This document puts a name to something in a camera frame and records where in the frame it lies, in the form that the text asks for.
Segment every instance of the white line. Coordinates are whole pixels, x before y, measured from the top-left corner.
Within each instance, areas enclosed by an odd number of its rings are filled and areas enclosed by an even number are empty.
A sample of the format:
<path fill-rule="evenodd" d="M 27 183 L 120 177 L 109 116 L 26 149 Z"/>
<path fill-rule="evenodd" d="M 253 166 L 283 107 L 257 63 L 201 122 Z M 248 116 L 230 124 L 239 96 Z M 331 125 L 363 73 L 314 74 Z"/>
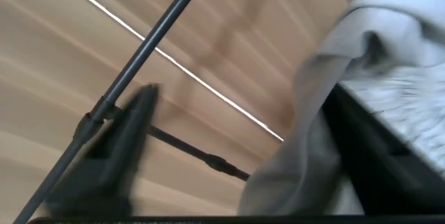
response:
<path fill-rule="evenodd" d="M 109 17 L 113 18 L 117 23 L 119 23 L 120 25 L 122 25 L 124 28 L 126 28 L 128 31 L 132 32 L 136 37 L 138 37 L 141 40 L 145 40 L 145 38 L 139 34 L 138 32 L 136 32 L 134 29 L 132 29 L 127 23 L 123 22 L 119 17 L 117 17 L 116 15 L 114 15 L 113 13 L 111 13 L 108 9 L 106 9 L 103 5 L 101 5 L 99 2 L 97 2 L 96 0 L 88 0 L 89 2 L 91 2 L 93 5 L 95 5 L 98 9 L 102 10 L 104 13 L 106 13 Z M 256 119 L 253 115 L 251 115 L 250 113 L 248 113 L 246 110 L 242 109 L 240 106 L 238 106 L 235 102 L 233 102 L 232 100 L 230 100 L 229 98 L 225 97 L 224 95 L 222 95 L 221 93 L 219 93 L 217 90 L 215 90 L 214 88 L 212 88 L 209 84 L 205 83 L 203 80 L 201 80 L 199 77 L 197 77 L 195 74 L 193 74 L 192 72 L 188 71 L 184 66 L 182 66 L 181 64 L 179 64 L 173 57 L 169 56 L 168 54 L 166 54 L 164 51 L 160 50 L 158 47 L 155 48 L 155 50 L 160 53 L 160 55 L 162 55 L 163 57 L 167 58 L 171 63 L 173 63 L 174 65 L 176 65 L 177 67 L 179 67 L 182 71 L 184 71 L 186 74 L 188 74 L 190 77 L 194 78 L 194 80 L 196 80 L 197 82 L 199 82 L 201 85 L 203 85 L 205 88 L 207 88 L 208 90 L 210 90 L 213 94 L 215 94 L 216 96 L 218 96 L 219 98 L 221 98 L 223 101 L 227 102 L 230 106 L 233 106 L 236 110 L 240 111 L 242 114 L 244 114 L 245 116 L 247 116 L 249 119 L 253 120 L 255 123 L 257 123 L 259 126 L 261 126 L 262 128 L 264 128 L 267 132 L 269 132 L 270 134 L 272 134 L 275 138 L 278 138 L 280 141 L 283 141 L 284 139 L 279 136 L 278 134 L 276 134 L 274 131 L 270 130 L 269 127 L 262 123 L 261 121 L 259 121 L 258 119 Z"/>

